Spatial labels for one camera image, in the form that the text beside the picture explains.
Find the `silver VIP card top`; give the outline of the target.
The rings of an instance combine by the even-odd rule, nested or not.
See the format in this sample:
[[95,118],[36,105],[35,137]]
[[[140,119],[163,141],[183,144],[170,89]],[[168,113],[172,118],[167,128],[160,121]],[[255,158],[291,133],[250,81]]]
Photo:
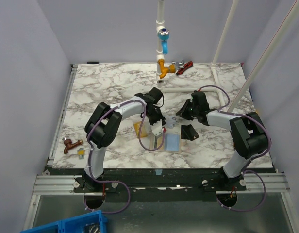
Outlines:
[[168,129],[172,129],[176,126],[177,120],[175,116],[166,116],[166,124],[165,127]]

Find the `beige leather card holder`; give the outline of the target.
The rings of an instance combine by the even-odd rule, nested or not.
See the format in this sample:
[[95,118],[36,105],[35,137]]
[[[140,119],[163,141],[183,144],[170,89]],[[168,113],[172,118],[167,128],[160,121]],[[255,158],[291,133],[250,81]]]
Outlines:
[[181,136],[178,133],[166,133],[164,143],[165,143],[165,149],[158,150],[158,151],[169,152],[169,153],[180,153],[182,150],[182,140],[181,140]]

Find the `gold card with magnetic stripe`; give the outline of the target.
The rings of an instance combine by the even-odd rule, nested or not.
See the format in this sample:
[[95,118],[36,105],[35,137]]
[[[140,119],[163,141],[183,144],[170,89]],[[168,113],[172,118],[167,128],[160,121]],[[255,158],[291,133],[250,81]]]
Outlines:
[[[162,140],[163,140],[162,136],[160,136],[160,137],[155,137],[154,136],[151,139],[151,149],[158,148],[161,145]],[[163,143],[162,146],[158,150],[164,150],[164,149],[165,149],[165,143]]]

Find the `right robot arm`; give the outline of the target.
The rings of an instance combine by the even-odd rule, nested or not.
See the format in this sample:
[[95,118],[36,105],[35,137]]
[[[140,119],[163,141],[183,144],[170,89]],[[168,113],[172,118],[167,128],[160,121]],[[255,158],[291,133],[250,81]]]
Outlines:
[[235,178],[239,177],[253,160],[264,156],[270,150],[270,136],[256,112],[244,115],[211,109],[204,92],[193,92],[191,99],[186,100],[176,116],[190,121],[196,119],[205,126],[230,131],[235,152],[219,171],[217,184],[223,190],[233,187]]

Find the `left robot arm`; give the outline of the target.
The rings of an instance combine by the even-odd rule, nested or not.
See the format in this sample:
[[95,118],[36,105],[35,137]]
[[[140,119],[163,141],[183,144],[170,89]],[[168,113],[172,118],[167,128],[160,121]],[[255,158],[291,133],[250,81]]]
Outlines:
[[113,142],[123,120],[134,115],[141,115],[142,121],[148,118],[151,132],[155,137],[164,137],[166,119],[160,107],[159,100],[163,100],[163,93],[156,87],[148,93],[137,93],[127,101],[108,105],[104,102],[98,104],[88,120],[84,130],[87,142],[90,145],[89,156],[85,172],[88,177],[85,186],[92,192],[101,188],[103,162],[107,147]]

